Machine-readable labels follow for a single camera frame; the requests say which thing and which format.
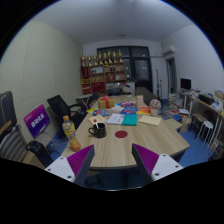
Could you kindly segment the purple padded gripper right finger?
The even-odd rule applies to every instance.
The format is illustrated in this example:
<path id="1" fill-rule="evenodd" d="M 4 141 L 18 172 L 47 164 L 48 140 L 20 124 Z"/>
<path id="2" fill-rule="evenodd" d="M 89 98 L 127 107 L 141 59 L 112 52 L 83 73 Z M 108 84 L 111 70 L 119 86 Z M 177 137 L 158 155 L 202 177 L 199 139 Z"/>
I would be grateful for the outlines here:
<path id="1" fill-rule="evenodd" d="M 182 169 L 182 166 L 168 154 L 158 155 L 138 144 L 132 144 L 132 155 L 137 163 L 144 185 Z"/>

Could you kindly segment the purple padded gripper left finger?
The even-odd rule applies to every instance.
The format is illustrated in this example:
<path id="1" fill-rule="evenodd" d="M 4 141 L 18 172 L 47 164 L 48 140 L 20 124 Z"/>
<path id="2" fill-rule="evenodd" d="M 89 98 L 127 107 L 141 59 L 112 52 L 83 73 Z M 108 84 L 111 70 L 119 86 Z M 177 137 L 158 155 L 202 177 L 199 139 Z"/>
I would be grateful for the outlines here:
<path id="1" fill-rule="evenodd" d="M 90 145 L 69 157 L 59 157 L 46 168 L 46 171 L 83 186 L 94 155 L 94 146 Z"/>

